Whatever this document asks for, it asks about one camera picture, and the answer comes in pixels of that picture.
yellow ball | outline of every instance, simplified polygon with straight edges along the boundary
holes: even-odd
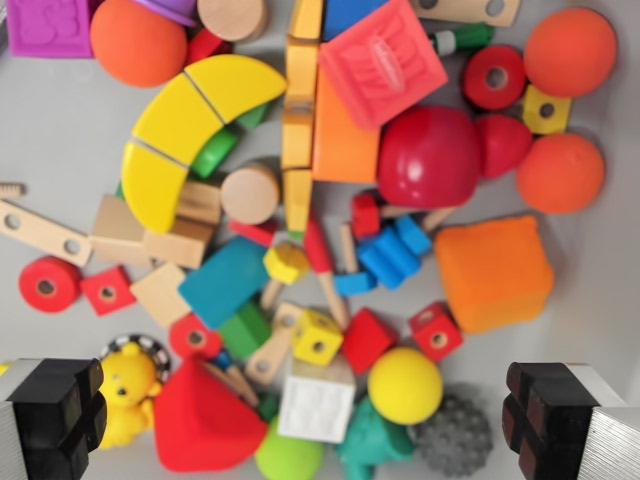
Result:
[[[412,348],[394,348],[373,365],[369,396],[378,413],[400,425],[425,421],[440,406],[438,367]]]

yellow teddy bear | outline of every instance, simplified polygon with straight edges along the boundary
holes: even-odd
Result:
[[[160,393],[156,365],[136,342],[102,360],[104,382],[100,392],[107,400],[107,428],[101,449],[125,446],[153,428],[153,400]]]

orange ball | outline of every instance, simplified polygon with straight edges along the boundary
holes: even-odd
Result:
[[[572,213],[598,194],[604,160],[595,145],[579,135],[549,135],[533,144],[516,180],[529,206],[545,213]]]
[[[616,52],[616,34],[606,18],[586,8],[568,8],[533,30],[524,63],[531,83],[544,93],[574,98],[604,82]]]
[[[184,28],[133,0],[100,5],[91,22],[91,46],[111,76],[134,87],[171,80],[187,58]]]

blue block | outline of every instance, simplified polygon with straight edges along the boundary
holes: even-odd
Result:
[[[269,280],[262,245],[235,237],[198,270],[187,275],[178,291],[210,329],[226,322]]]
[[[358,258],[389,290],[395,290],[420,270],[420,259],[402,243],[392,227],[361,244]]]
[[[387,0],[326,0],[322,40],[328,42],[387,3]]]
[[[431,243],[431,239],[409,215],[397,219],[395,229],[402,243],[404,243],[414,255],[420,256],[432,250],[433,244]]]
[[[336,291],[341,297],[351,297],[369,293],[378,286],[378,281],[369,272],[336,275],[334,279]]]

orange foam cube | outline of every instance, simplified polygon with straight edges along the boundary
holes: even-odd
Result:
[[[434,244],[451,311],[467,333],[536,318],[554,283],[530,215],[441,231]]]
[[[313,179],[371,183],[376,180],[380,129],[357,126],[322,68],[318,70]]]

